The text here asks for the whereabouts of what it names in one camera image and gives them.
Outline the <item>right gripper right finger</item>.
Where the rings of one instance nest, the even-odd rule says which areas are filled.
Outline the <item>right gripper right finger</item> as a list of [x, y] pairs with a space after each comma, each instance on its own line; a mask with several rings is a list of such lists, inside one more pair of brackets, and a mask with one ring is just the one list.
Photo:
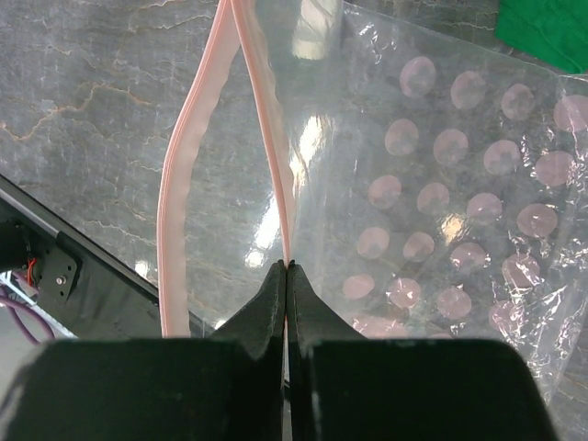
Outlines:
[[322, 341], [357, 341], [365, 336], [317, 296], [302, 266], [295, 262], [287, 269], [286, 322], [292, 438], [312, 440], [311, 347]]

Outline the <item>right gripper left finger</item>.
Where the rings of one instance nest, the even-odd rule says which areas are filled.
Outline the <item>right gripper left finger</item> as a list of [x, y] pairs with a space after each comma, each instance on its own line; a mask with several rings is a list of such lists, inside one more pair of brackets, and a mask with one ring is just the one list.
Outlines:
[[247, 357], [252, 382], [284, 387], [287, 269], [282, 260], [269, 267], [260, 289], [209, 338], [229, 342]]

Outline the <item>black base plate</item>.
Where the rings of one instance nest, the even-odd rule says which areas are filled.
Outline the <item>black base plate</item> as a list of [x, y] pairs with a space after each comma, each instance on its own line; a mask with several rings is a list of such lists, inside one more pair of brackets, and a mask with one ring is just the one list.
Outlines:
[[105, 339], [161, 334], [156, 286], [4, 176], [1, 220], [21, 228], [38, 305], [68, 331]]

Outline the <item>green t-shirt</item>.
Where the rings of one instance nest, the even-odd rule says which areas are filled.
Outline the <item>green t-shirt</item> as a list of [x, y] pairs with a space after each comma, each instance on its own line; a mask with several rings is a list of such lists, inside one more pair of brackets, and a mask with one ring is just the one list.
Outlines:
[[585, 0], [503, 0], [495, 36], [568, 74], [587, 72]]

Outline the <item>clear zip top bag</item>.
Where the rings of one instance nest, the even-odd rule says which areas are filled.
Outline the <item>clear zip top bag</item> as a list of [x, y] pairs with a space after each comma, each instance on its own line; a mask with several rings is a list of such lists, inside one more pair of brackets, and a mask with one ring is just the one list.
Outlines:
[[222, 1], [157, 211], [162, 333], [189, 335], [192, 171], [242, 55], [272, 187], [230, 269], [280, 246], [370, 338], [513, 346], [543, 397], [587, 310], [587, 79], [341, 1]]

